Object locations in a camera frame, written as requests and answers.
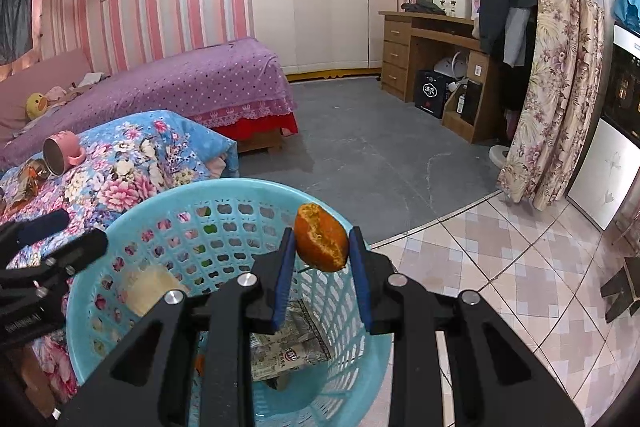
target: polka dot bedspread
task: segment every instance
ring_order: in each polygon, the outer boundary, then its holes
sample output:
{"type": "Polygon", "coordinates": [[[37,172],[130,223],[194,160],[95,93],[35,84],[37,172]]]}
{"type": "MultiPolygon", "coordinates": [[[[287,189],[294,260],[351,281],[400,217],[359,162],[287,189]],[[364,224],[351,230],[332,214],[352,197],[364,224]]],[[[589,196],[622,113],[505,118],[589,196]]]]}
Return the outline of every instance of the polka dot bedspread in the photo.
{"type": "Polygon", "coordinates": [[[79,133],[116,118],[167,109],[207,127],[291,113],[289,83],[275,53],[252,38],[163,58],[101,81],[40,120],[0,152],[0,172],[42,150],[62,130],[79,133]]]}

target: red bed skirt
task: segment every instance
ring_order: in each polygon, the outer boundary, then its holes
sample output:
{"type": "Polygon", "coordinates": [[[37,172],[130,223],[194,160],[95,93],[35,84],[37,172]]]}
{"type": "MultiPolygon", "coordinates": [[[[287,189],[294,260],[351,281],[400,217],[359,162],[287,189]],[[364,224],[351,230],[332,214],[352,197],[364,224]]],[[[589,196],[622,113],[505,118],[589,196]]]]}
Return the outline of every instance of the red bed skirt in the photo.
{"type": "Polygon", "coordinates": [[[282,129],[285,136],[298,134],[298,124],[293,113],[284,115],[264,116],[256,120],[241,118],[233,125],[215,127],[214,131],[231,140],[249,140],[256,132],[267,132],[273,129],[282,129]]]}

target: floral tablecloth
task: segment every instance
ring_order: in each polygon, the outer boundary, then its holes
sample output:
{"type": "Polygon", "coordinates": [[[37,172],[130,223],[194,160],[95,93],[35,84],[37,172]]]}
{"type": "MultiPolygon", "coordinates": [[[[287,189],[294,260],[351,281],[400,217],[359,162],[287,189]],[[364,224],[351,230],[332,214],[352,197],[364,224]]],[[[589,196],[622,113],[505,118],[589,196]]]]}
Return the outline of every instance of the floral tablecloth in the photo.
{"type": "MultiPolygon", "coordinates": [[[[207,163],[224,155],[223,176],[238,176],[236,143],[169,111],[151,111],[120,118],[80,135],[87,153],[84,163],[52,178],[14,219],[34,219],[58,208],[70,217],[63,232],[24,248],[9,268],[36,266],[42,257],[94,227],[106,228],[124,212],[158,192],[207,180],[207,163]]],[[[21,166],[0,180],[11,198],[21,166]]],[[[0,225],[7,221],[0,218],[0,225]]],[[[33,344],[57,399],[76,393],[76,377],[66,352],[64,331],[33,344]]]]}

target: yellow duck plush toy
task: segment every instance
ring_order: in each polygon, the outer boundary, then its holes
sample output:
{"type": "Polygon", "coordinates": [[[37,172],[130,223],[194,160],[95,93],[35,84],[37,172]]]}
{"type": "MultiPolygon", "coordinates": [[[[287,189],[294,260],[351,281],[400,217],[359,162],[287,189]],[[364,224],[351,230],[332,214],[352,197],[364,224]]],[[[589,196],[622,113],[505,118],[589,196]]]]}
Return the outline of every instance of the yellow duck plush toy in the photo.
{"type": "Polygon", "coordinates": [[[37,117],[45,114],[48,107],[49,100],[47,100],[42,93],[35,92],[27,98],[27,103],[25,105],[27,117],[29,117],[29,120],[35,120],[37,117]]]}

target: dark window curtain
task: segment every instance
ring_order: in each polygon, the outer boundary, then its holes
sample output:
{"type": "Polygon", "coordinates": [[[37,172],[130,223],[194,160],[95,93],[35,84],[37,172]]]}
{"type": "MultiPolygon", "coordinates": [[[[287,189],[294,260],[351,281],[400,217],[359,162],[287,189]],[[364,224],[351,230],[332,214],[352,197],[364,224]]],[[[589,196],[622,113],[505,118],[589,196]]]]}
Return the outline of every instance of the dark window curtain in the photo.
{"type": "Polygon", "coordinates": [[[0,66],[31,48],[31,0],[0,0],[0,66]]]}

